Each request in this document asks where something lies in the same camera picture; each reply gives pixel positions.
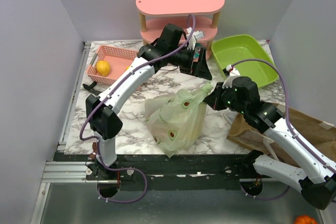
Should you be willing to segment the avocado print plastic bag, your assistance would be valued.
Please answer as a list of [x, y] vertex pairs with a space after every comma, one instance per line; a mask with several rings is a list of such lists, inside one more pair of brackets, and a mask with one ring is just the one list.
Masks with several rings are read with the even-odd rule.
[[166, 156], [189, 148], [199, 138], [207, 108], [203, 100], [212, 89], [207, 82], [194, 91], [180, 89], [145, 101], [145, 124]]

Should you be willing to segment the brown paper bag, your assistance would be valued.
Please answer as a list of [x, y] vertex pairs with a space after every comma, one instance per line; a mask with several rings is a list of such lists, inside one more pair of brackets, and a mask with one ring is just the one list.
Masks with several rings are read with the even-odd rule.
[[[289, 109], [289, 115], [296, 130], [322, 154], [335, 161], [335, 126], [292, 108]], [[264, 145], [264, 141], [269, 139], [249, 126], [241, 114], [233, 120], [227, 139], [250, 151], [258, 150], [271, 156]]]

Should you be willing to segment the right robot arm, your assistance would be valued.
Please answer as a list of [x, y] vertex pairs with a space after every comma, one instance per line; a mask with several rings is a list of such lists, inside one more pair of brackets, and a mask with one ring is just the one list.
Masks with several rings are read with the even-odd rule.
[[335, 162], [307, 141], [276, 106], [262, 101], [251, 78], [235, 77], [231, 84], [217, 83], [204, 102], [213, 110], [240, 113], [249, 126], [272, 139], [298, 164], [294, 167], [253, 151], [252, 159], [241, 165], [246, 177], [272, 177], [297, 190], [320, 210], [335, 199]]

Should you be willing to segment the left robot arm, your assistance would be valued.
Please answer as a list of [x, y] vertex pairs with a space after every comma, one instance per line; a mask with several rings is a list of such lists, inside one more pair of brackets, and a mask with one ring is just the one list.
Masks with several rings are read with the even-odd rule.
[[117, 171], [114, 164], [117, 160], [115, 139], [123, 126], [118, 113], [142, 83], [168, 64], [177, 66], [183, 74], [212, 79], [205, 49], [196, 51], [189, 47], [193, 44], [194, 31], [194, 25], [184, 30], [167, 24], [159, 38], [140, 48], [129, 68], [108, 89], [96, 97], [87, 97], [85, 124], [94, 131], [93, 138], [97, 140], [94, 153], [100, 163], [98, 173], [104, 179], [112, 179]]

